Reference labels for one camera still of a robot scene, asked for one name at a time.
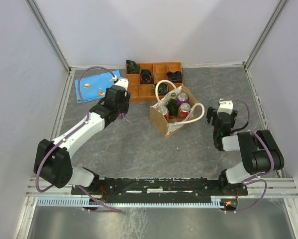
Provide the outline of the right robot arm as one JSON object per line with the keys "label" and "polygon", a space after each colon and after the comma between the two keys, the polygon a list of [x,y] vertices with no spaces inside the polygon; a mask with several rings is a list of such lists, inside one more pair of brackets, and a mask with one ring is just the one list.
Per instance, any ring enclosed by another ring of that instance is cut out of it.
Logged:
{"label": "right robot arm", "polygon": [[223,170],[218,178],[218,190],[229,195],[242,188],[243,182],[283,169],[284,157],[271,132],[267,129],[240,132],[249,122],[234,129],[238,111],[233,107],[208,107],[206,122],[213,126],[213,144],[218,151],[239,151],[241,162]]}

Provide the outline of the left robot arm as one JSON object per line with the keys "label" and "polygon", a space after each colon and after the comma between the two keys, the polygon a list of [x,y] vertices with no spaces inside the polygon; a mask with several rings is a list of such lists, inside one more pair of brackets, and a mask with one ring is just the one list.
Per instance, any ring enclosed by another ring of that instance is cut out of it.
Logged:
{"label": "left robot arm", "polygon": [[71,157],[93,135],[105,129],[120,114],[128,112],[131,94],[127,89],[127,80],[119,79],[107,88],[105,97],[88,109],[87,115],[74,127],[53,140],[43,139],[39,142],[33,169],[38,192],[48,190],[39,187],[39,178],[57,188],[79,185],[88,194],[99,190],[98,175],[86,168],[74,168]]}

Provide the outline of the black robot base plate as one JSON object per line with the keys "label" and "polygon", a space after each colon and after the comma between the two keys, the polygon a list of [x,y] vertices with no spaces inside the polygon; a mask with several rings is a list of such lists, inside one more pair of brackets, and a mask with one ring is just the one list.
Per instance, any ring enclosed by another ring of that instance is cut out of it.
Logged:
{"label": "black robot base plate", "polygon": [[96,179],[90,186],[72,187],[71,194],[83,195],[86,190],[107,203],[210,203],[212,196],[247,196],[247,187],[241,183],[229,184],[226,179],[171,178],[171,179]]}

